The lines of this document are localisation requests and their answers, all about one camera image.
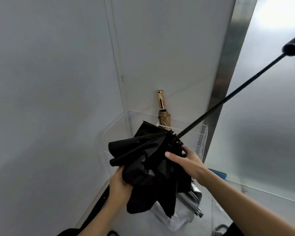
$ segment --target black umbrella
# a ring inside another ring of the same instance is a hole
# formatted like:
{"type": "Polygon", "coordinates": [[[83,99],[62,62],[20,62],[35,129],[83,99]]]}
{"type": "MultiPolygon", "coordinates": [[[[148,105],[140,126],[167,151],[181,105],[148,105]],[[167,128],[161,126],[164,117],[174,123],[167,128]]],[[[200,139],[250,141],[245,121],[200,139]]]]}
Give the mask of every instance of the black umbrella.
{"type": "Polygon", "coordinates": [[[169,151],[185,157],[182,153],[183,143],[179,139],[285,56],[295,56],[295,38],[284,45],[282,51],[282,55],[178,135],[171,130],[167,131],[148,122],[143,122],[133,138],[108,144],[109,151],[114,157],[110,160],[110,165],[113,167],[125,166],[122,178],[134,186],[127,204],[129,213],[147,211],[158,201],[168,217],[174,215],[176,193],[190,190],[191,177],[181,166],[168,160],[165,157],[165,152],[169,151]]]}

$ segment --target person's left arm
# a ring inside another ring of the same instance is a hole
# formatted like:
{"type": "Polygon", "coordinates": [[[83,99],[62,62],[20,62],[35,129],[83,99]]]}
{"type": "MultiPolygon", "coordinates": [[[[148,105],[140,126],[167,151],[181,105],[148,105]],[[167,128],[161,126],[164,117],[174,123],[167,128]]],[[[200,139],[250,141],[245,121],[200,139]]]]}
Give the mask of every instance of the person's left arm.
{"type": "Polygon", "coordinates": [[[111,177],[107,204],[78,236],[106,236],[118,211],[129,201],[132,186],[122,180],[124,167],[119,167],[111,177]]]}

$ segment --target bright light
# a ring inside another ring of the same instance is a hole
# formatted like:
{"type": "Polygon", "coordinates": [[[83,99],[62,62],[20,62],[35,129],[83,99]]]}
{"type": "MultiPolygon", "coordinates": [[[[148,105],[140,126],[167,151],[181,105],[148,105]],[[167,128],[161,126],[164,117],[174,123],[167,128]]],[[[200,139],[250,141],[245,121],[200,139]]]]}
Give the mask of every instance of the bright light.
{"type": "Polygon", "coordinates": [[[268,0],[256,15],[267,28],[295,26],[295,0],[268,0]]]}

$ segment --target hand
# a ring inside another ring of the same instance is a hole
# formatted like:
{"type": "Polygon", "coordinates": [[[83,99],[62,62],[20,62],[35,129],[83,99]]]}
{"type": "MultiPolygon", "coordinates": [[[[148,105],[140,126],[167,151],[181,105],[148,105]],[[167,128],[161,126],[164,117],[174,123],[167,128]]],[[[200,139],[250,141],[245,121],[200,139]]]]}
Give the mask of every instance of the hand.
{"type": "Polygon", "coordinates": [[[133,186],[123,181],[123,170],[124,166],[119,167],[115,174],[110,178],[109,184],[109,196],[107,200],[107,205],[110,205],[117,210],[127,204],[133,189],[133,186]]]}
{"type": "Polygon", "coordinates": [[[193,151],[189,150],[188,147],[183,146],[182,148],[187,153],[186,158],[177,156],[170,152],[165,152],[165,156],[171,161],[181,165],[191,177],[197,180],[199,184],[206,186],[205,176],[207,171],[209,171],[208,168],[205,167],[199,156],[193,151]]]}

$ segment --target person's left hand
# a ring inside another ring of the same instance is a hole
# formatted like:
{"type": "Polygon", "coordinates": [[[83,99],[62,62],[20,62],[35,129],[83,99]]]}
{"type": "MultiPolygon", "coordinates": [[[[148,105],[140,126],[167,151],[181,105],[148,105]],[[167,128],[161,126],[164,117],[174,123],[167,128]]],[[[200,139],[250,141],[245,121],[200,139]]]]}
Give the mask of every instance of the person's left hand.
{"type": "Polygon", "coordinates": [[[122,171],[124,166],[119,167],[116,173],[110,178],[109,196],[107,205],[110,205],[117,210],[126,205],[130,199],[133,186],[127,184],[122,179],[122,171]]]}

